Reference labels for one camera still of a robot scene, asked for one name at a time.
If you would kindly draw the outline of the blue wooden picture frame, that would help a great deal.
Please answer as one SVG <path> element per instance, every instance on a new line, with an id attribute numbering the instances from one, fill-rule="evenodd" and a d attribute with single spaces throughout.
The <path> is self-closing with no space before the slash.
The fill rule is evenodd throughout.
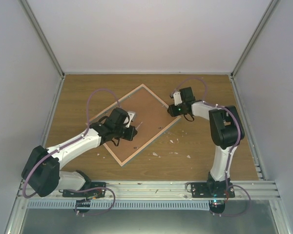
<path id="1" fill-rule="evenodd" d="M 124 166 L 132 160 L 181 119 L 180 116 L 171 117 L 167 112 L 168 105 L 146 85 L 141 84 L 121 97 L 118 102 L 114 102 L 99 114 L 91 117 L 90 122 L 98 121 L 100 118 L 109 115 L 118 106 L 126 111 L 136 113 L 136 118 L 131 125 L 137 127 L 143 122 L 132 141 L 121 139 L 117 147 L 112 142 L 104 144 L 104 147 L 120 166 Z"/>

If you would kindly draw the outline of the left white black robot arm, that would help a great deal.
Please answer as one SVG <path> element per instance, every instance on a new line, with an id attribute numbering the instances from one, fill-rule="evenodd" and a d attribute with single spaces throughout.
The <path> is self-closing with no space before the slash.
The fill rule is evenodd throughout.
<path id="1" fill-rule="evenodd" d="M 135 126 L 131 125 L 135 117 L 135 112 L 117 107 L 110 115 L 88 124 L 85 131 L 68 141 L 49 148 L 35 147 L 21 173 L 24 180 L 22 195 L 30 198 L 26 193 L 27 186 L 40 197 L 56 190 L 77 193 L 80 197 L 89 195 L 91 179 L 81 171 L 63 172 L 62 168 L 83 153 L 107 142 L 118 146 L 120 139 L 132 141 L 137 135 Z"/>

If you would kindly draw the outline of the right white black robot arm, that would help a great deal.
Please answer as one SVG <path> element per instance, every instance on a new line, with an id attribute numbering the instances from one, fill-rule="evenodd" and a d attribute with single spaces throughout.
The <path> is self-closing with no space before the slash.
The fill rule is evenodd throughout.
<path id="1" fill-rule="evenodd" d="M 224 191 L 222 182 L 229 187 L 232 158 L 245 136 L 238 111 L 234 105 L 221 106 L 197 100 L 190 87 L 176 90 L 170 97 L 174 103 L 167 112 L 172 117 L 190 115 L 191 121 L 194 121 L 194 117 L 209 121 L 210 135 L 216 149 L 209 172 L 211 182 L 207 184 L 206 190 L 211 197 L 218 197 Z"/>

